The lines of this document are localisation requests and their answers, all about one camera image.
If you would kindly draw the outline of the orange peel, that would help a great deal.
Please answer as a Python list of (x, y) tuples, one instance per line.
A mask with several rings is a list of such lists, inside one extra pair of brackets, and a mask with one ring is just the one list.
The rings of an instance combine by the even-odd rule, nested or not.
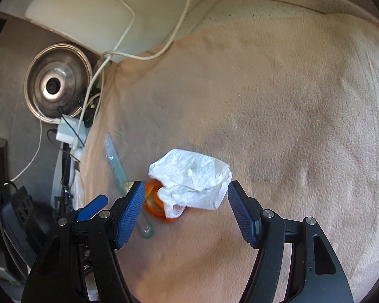
[(165, 216), (164, 204), (158, 198), (157, 193), (162, 187), (163, 185), (158, 180), (153, 180), (145, 184), (144, 208), (150, 215), (156, 217), (158, 220), (163, 222), (175, 222), (178, 218), (167, 218)]

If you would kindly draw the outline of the white tissue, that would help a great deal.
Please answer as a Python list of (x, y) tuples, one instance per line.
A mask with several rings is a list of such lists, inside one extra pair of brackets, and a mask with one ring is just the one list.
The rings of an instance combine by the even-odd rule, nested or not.
[(152, 163), (148, 176), (161, 183), (157, 197), (167, 219), (180, 217), (186, 208), (217, 210), (232, 181), (224, 161), (181, 149), (172, 149)]

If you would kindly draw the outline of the white power strip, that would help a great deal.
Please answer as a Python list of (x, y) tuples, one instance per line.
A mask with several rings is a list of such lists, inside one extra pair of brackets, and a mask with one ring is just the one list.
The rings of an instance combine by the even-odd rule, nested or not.
[(57, 127), (56, 140), (69, 144), (72, 148), (84, 148), (87, 131), (84, 124), (80, 128), (78, 128), (78, 125), (78, 119), (62, 115)]

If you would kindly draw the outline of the beige towel mat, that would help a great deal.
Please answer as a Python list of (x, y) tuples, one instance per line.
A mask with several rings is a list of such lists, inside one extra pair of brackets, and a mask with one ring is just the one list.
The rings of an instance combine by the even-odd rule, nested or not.
[(378, 280), (379, 23), (238, 21), (113, 65), (83, 153), (86, 200), (118, 197), (106, 135), (131, 181), (174, 148), (228, 163), (263, 207), (316, 218), (355, 302)]

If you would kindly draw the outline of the steel pot lid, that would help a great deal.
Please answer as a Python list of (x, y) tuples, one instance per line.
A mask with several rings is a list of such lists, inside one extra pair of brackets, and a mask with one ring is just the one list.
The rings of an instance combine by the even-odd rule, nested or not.
[(24, 98), (34, 117), (57, 124), (61, 114), (79, 115), (79, 98), (91, 79), (91, 64), (80, 48), (69, 43), (52, 44), (30, 62), (24, 77)]

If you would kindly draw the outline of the white cutting board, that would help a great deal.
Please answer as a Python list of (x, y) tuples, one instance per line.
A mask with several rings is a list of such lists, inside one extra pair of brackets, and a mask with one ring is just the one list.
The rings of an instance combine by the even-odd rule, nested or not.
[(201, 0), (33, 0), (25, 17), (98, 55), (139, 55), (163, 44)]

